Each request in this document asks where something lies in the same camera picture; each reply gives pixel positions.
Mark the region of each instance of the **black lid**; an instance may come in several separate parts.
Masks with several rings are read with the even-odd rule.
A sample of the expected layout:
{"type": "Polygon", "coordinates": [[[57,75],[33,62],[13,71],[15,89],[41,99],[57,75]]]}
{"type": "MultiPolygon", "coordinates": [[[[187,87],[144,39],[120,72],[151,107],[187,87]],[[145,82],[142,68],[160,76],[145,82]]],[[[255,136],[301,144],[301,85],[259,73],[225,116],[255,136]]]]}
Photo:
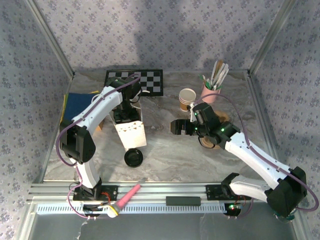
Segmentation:
{"type": "Polygon", "coordinates": [[[129,149],[124,155],[125,163],[132,168],[139,167],[143,160],[142,152],[136,148],[129,149]]]}

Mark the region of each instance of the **blue book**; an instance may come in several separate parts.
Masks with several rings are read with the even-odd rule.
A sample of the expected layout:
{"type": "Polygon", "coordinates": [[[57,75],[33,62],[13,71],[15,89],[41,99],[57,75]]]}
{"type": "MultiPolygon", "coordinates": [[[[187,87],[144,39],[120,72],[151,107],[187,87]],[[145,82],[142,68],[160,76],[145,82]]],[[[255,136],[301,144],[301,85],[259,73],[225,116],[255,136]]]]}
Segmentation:
{"type": "Polygon", "coordinates": [[[71,121],[91,104],[92,98],[97,94],[98,93],[69,93],[64,96],[66,103],[64,103],[63,118],[71,121]]]}

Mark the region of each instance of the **floral wallpaper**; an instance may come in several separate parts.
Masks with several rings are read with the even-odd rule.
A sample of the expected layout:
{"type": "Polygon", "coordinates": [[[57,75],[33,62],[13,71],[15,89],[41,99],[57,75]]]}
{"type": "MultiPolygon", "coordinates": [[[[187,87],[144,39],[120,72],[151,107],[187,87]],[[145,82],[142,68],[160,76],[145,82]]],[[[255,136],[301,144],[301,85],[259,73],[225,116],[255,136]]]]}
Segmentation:
{"type": "Polygon", "coordinates": [[[0,239],[13,239],[68,77],[23,0],[0,1],[0,239]]]}
{"type": "Polygon", "coordinates": [[[75,71],[248,69],[283,0],[36,0],[75,71]]]}
{"type": "MultiPolygon", "coordinates": [[[[280,160],[306,171],[320,198],[320,2],[299,0],[277,36],[258,81],[280,160]]],[[[314,206],[308,196],[306,208],[314,206]]],[[[307,213],[314,239],[320,239],[320,209],[307,213]]]]}

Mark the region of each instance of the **pen holder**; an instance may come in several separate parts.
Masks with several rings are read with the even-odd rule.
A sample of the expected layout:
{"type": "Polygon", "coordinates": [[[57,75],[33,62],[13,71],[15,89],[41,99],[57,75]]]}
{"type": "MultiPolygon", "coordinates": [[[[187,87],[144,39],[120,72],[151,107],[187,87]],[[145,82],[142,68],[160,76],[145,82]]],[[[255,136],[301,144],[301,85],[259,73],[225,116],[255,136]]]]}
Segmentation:
{"type": "MultiPolygon", "coordinates": [[[[205,85],[202,86],[202,93],[201,93],[201,97],[205,96],[205,95],[208,95],[208,94],[219,94],[220,93],[220,90],[210,90],[208,89],[205,85]]],[[[210,95],[210,96],[207,96],[205,98],[202,99],[202,101],[204,101],[205,103],[207,104],[212,104],[215,102],[217,98],[217,95],[210,95]]]]}

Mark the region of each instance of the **wire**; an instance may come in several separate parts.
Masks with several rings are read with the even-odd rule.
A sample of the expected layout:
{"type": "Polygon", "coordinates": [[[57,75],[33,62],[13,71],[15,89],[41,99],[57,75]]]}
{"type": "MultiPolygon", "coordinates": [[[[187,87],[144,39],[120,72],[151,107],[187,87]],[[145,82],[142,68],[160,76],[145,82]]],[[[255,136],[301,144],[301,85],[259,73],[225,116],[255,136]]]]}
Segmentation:
{"type": "Polygon", "coordinates": [[[69,185],[69,191],[70,191],[70,188],[71,188],[71,185],[72,184],[79,184],[79,182],[72,182],[72,183],[70,183],[70,185],[69,185]]]}
{"type": "Polygon", "coordinates": [[[262,156],[260,153],[258,153],[250,144],[250,141],[249,141],[249,138],[248,138],[248,132],[247,132],[247,128],[244,124],[244,121],[239,113],[239,110],[237,109],[235,103],[227,96],[223,95],[223,94],[220,94],[220,93],[210,93],[210,94],[207,94],[207,95],[204,95],[202,97],[200,97],[197,101],[195,101],[194,103],[197,104],[199,103],[203,98],[206,98],[208,96],[212,96],[212,95],[216,95],[216,96],[221,96],[225,99],[227,99],[231,104],[232,106],[234,107],[239,119],[240,119],[240,122],[241,122],[241,125],[242,125],[242,129],[243,129],[243,134],[244,134],[244,138],[245,138],[245,142],[247,144],[247,146],[249,147],[249,149],[256,155],[258,156],[262,161],[264,161],[265,163],[269,164],[270,166],[272,166],[273,168],[277,169],[278,171],[282,172],[283,174],[289,176],[290,178],[294,179],[296,182],[298,182],[299,184],[301,184],[305,189],[307,189],[307,191],[312,195],[312,197],[314,198],[314,201],[315,201],[315,204],[314,204],[314,207],[312,208],[301,208],[301,207],[297,207],[297,209],[299,210],[302,210],[302,211],[305,211],[305,212],[313,212],[315,210],[318,209],[319,207],[319,200],[316,196],[316,194],[311,190],[310,187],[308,187],[307,184],[305,184],[303,181],[301,181],[300,179],[298,179],[297,177],[295,177],[294,175],[292,175],[290,172],[287,172],[285,171],[284,169],[282,169],[281,167],[278,167],[276,164],[274,164],[273,162],[269,161],[268,159],[266,159],[264,156],[262,156]]]}
{"type": "Polygon", "coordinates": [[[236,216],[235,218],[236,218],[236,219],[242,219],[242,218],[244,218],[245,216],[247,216],[247,215],[251,212],[253,206],[254,206],[254,199],[253,199],[253,197],[252,197],[252,198],[251,198],[251,201],[250,201],[250,207],[248,208],[248,210],[247,210],[244,214],[242,214],[242,215],[240,215],[240,216],[236,216]]]}
{"type": "Polygon", "coordinates": [[[78,169],[77,166],[75,167],[75,170],[76,170],[76,172],[77,172],[78,175],[79,175],[79,184],[70,189],[70,191],[68,192],[68,195],[67,195],[67,197],[66,197],[66,200],[67,200],[67,202],[69,203],[70,208],[75,212],[75,214],[77,214],[77,215],[78,215],[79,217],[81,217],[81,218],[88,219],[87,216],[84,216],[84,215],[82,215],[81,213],[79,213],[79,212],[72,206],[72,204],[71,204],[71,202],[70,202],[70,194],[71,194],[71,192],[73,192],[76,188],[80,188],[80,187],[82,186],[82,181],[83,181],[83,180],[82,180],[82,177],[81,177],[81,174],[80,174],[79,169],[78,169]]]}
{"type": "Polygon", "coordinates": [[[100,93],[99,93],[99,94],[97,94],[97,95],[94,95],[94,96],[93,96],[93,98],[91,99],[91,103],[93,103],[93,102],[94,102],[94,100],[95,100],[99,95],[100,95],[100,93]]]}
{"type": "Polygon", "coordinates": [[[81,121],[84,121],[86,119],[86,117],[96,108],[96,106],[101,102],[103,101],[108,95],[110,94],[113,94],[114,92],[120,90],[120,89],[123,89],[129,85],[132,85],[132,84],[135,84],[136,82],[138,82],[141,78],[141,75],[140,74],[137,74],[137,73],[134,73],[130,76],[128,76],[125,80],[131,78],[131,77],[134,77],[134,76],[137,76],[136,79],[122,85],[122,86],[119,86],[117,88],[114,88],[112,89],[111,91],[108,91],[106,94],[103,95],[103,97],[99,98],[95,104],[82,116],[82,118],[79,118],[77,121],[74,121],[73,123],[71,123],[69,126],[65,127],[58,135],[58,137],[56,138],[56,141],[55,141],[55,150],[56,150],[56,154],[58,155],[58,157],[60,158],[60,160],[67,166],[69,167],[73,167],[77,164],[77,162],[75,163],[68,163],[66,162],[66,160],[64,160],[64,158],[62,157],[61,153],[60,153],[60,139],[61,137],[70,129],[72,128],[73,126],[77,125],[78,123],[80,123],[81,121]]]}
{"type": "Polygon", "coordinates": [[[139,102],[142,92],[143,92],[143,91],[142,91],[142,88],[140,87],[140,91],[139,91],[138,94],[137,94],[137,95],[138,95],[138,100],[137,100],[137,101],[131,101],[131,100],[130,100],[130,103],[136,104],[137,102],[139,102]]]}
{"type": "Polygon", "coordinates": [[[141,109],[141,107],[134,106],[134,105],[132,105],[132,104],[131,104],[131,107],[136,108],[136,109],[141,109]]]}

